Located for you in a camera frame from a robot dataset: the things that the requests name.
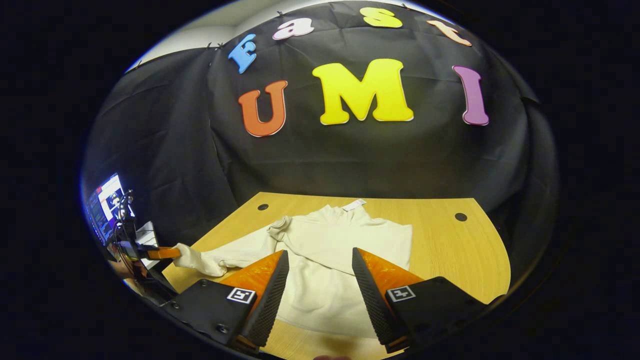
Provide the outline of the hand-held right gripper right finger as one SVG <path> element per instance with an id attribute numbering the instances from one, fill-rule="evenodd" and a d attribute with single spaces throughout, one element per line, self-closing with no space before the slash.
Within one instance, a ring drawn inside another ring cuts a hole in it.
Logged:
<path id="1" fill-rule="evenodd" d="M 487 305 L 446 279 L 423 279 L 361 248 L 352 271 L 375 335 L 387 353 L 430 346 L 461 330 Z"/>

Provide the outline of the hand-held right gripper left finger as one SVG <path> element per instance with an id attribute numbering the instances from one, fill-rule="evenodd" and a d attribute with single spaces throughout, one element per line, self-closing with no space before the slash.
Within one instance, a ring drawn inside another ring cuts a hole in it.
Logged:
<path id="1" fill-rule="evenodd" d="M 224 280 L 195 282 L 166 311 L 220 346 L 257 354 L 274 327 L 289 272 L 288 251 L 276 251 Z"/>

